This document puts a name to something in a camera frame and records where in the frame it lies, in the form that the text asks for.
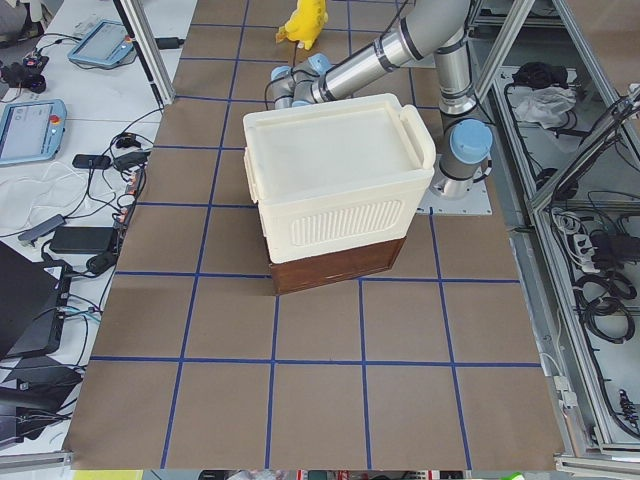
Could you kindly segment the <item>silver robot arm near drawer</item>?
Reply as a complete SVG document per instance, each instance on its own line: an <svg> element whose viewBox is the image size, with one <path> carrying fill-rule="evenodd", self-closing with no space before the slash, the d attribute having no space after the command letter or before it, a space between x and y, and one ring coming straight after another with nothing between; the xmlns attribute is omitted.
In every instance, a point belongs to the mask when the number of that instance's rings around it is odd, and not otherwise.
<svg viewBox="0 0 640 480"><path fill-rule="evenodd" d="M332 65L321 54L272 71L266 91L276 109L342 100L384 75L432 55L445 136L479 107L467 45L469 1L418 1L369 45Z"/></svg>

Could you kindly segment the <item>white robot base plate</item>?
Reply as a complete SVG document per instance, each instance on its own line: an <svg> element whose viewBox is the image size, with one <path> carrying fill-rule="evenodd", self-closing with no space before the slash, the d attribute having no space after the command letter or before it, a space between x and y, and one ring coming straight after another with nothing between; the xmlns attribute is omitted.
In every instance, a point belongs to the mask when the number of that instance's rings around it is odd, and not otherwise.
<svg viewBox="0 0 640 480"><path fill-rule="evenodd" d="M418 215L436 216L490 216L493 214L486 182L475 182L485 170L480 163L474 176L465 184L446 177L439 167L442 154L436 155L435 174L432 184L418 204Z"/></svg>

